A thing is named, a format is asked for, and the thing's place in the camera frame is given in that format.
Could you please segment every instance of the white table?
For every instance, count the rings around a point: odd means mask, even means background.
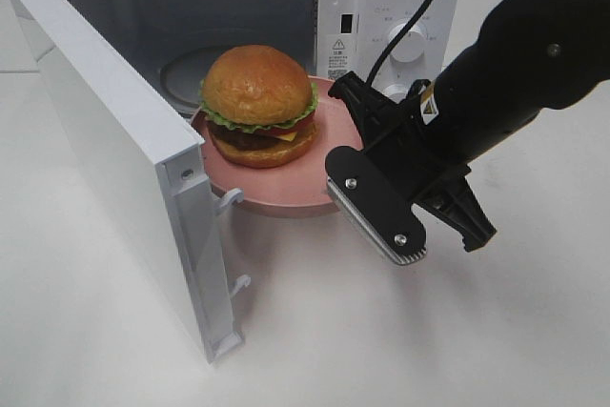
[[[448,62],[496,1],[459,1]],[[608,85],[472,164],[499,228],[478,252],[424,213],[429,255],[407,269],[341,214],[222,215],[229,275],[254,283],[234,304],[245,345],[209,366],[0,14],[0,405],[608,405]]]

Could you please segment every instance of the top bun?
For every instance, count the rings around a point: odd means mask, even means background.
[[[234,123],[267,125],[304,112],[312,101],[312,85],[290,56],[247,45],[226,51],[213,63],[202,96],[210,110]]]

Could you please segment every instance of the toy hamburger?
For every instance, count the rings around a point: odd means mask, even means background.
[[[226,51],[202,82],[201,96],[210,138],[235,164],[281,166],[315,141],[315,88],[290,56],[274,48]]]

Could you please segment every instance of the pink plate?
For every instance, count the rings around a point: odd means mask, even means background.
[[[337,207],[326,191],[324,159],[334,147],[349,145],[360,150],[362,142],[343,102],[328,96],[333,81],[310,78],[317,84],[314,121],[318,135],[308,152],[284,166],[251,169],[226,161],[207,141],[205,114],[194,115],[191,124],[206,139],[201,150],[214,193],[222,195],[232,188],[241,188],[244,201],[239,205],[267,216],[303,218],[336,212]]]

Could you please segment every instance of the microwave door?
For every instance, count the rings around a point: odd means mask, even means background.
[[[83,174],[214,360],[240,337],[203,140],[69,2],[11,2]]]

